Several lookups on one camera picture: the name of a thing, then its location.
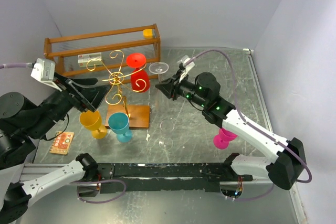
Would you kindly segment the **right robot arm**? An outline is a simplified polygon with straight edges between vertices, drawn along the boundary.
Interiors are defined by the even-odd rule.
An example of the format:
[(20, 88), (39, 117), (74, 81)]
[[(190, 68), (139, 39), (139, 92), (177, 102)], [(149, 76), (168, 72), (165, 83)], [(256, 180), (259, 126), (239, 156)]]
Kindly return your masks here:
[(223, 176), (230, 181), (240, 175), (268, 177), (277, 187), (290, 190), (307, 167), (303, 143), (294, 137), (288, 140), (263, 128), (243, 115), (219, 94), (220, 84), (213, 74), (203, 72), (194, 83), (180, 79), (179, 74), (155, 86), (168, 99), (183, 97), (202, 107), (209, 123), (243, 138), (261, 151), (264, 157), (237, 155), (223, 167)]

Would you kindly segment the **clear flute glass one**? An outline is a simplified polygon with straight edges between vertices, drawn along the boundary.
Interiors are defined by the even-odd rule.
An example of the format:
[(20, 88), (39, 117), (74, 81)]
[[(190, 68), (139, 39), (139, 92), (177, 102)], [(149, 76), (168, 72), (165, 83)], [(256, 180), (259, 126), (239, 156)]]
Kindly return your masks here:
[[(161, 83), (163, 80), (163, 74), (169, 70), (169, 66), (165, 62), (154, 62), (149, 66), (149, 72), (158, 76), (158, 82)], [(155, 97), (155, 108), (159, 111), (162, 107), (162, 100), (164, 95), (160, 90), (157, 89)]]

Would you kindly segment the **clear flute glass three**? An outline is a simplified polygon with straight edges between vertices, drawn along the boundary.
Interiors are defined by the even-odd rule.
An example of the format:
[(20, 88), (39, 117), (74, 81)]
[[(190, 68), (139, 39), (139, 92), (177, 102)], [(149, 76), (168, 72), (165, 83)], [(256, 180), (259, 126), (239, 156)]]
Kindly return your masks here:
[(159, 140), (159, 147), (165, 151), (168, 151), (173, 147), (173, 140), (170, 137), (161, 137)]

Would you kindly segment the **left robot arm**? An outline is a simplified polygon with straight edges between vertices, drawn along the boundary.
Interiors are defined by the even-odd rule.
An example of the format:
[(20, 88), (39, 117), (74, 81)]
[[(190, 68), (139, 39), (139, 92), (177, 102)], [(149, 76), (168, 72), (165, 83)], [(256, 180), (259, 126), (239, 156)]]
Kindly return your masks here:
[(56, 90), (40, 105), (19, 92), (1, 96), (1, 223), (16, 221), (36, 201), (60, 187), (97, 178), (98, 164), (88, 153), (29, 182), (14, 182), (9, 173), (36, 149), (33, 141), (45, 140), (58, 121), (69, 118), (72, 108), (95, 112), (110, 90), (96, 78), (70, 79), (57, 73), (52, 83)]

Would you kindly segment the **red plastic wine glass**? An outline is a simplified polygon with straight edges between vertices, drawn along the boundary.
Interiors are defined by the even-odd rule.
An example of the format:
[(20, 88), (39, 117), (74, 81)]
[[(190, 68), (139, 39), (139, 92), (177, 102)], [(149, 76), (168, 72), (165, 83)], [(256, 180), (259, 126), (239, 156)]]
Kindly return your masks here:
[(132, 53), (127, 57), (126, 63), (134, 69), (130, 75), (132, 90), (138, 93), (146, 92), (150, 88), (150, 80), (144, 70), (146, 66), (145, 55), (139, 52)]

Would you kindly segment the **clear flute glass two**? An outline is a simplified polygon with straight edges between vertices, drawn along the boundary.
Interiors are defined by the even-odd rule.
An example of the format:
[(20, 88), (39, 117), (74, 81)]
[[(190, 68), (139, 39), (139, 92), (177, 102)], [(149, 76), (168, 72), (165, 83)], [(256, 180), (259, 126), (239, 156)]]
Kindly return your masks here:
[(174, 128), (175, 128), (175, 124), (172, 118), (165, 119), (160, 123), (160, 129), (164, 133), (172, 132)]

